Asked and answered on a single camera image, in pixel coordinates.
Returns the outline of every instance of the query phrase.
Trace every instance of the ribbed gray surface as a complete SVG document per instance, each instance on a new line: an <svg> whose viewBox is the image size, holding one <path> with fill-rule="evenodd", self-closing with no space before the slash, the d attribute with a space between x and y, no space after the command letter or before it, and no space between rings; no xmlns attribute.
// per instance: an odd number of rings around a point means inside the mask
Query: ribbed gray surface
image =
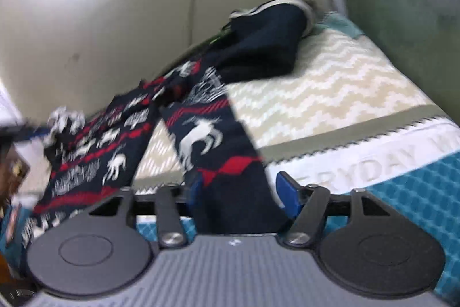
<svg viewBox="0 0 460 307"><path fill-rule="evenodd" d="M312 255L290 251L273 236L197 236L185 249L163 251L145 276L116 295L68 301L39 294L28 307L441 307L431 293L371 300L330 281Z"/></svg>

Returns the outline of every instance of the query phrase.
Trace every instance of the mattress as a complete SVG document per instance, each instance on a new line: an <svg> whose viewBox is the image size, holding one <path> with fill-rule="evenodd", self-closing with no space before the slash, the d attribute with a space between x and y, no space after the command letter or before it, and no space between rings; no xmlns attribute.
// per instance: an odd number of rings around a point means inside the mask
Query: mattress
<svg viewBox="0 0 460 307"><path fill-rule="evenodd" d="M234 113L265 160L275 196L279 171L336 194L367 188L440 241L447 263L436 293L457 303L460 128L368 37L332 24L302 41L292 75L228 85ZM133 186L152 193L182 173L159 123ZM329 220L327 230L344 220ZM193 221L183 223L193 237ZM155 239L154 217L139 217L137 228Z"/></svg>

